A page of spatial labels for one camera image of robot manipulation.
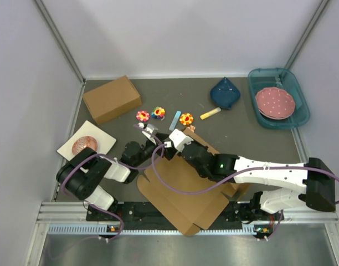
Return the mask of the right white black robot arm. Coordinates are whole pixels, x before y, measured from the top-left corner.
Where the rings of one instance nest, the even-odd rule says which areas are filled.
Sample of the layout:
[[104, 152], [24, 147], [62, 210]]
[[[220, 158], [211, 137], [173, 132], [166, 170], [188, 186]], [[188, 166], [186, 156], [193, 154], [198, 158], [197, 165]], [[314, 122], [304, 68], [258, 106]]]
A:
[[293, 164], [262, 162], [232, 154], [212, 154], [197, 141], [185, 144], [181, 156], [200, 177], [216, 183], [275, 186], [276, 190], [257, 192], [250, 200], [251, 213], [257, 219], [303, 205], [320, 212], [336, 209], [335, 181], [319, 158]]

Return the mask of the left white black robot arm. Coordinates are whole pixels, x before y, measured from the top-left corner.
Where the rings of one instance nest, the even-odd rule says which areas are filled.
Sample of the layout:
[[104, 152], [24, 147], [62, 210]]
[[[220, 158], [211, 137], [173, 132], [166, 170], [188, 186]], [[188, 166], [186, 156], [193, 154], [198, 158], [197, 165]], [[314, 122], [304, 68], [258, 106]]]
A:
[[164, 142], [169, 134], [157, 133], [156, 137], [156, 142], [147, 140], [144, 145], [136, 141], [128, 142], [120, 160], [109, 161], [87, 147], [58, 171], [56, 180], [78, 200], [96, 206], [105, 219], [113, 219], [118, 212], [117, 200], [100, 187], [101, 180], [132, 182], [141, 169], [139, 165], [150, 159], [155, 147]]

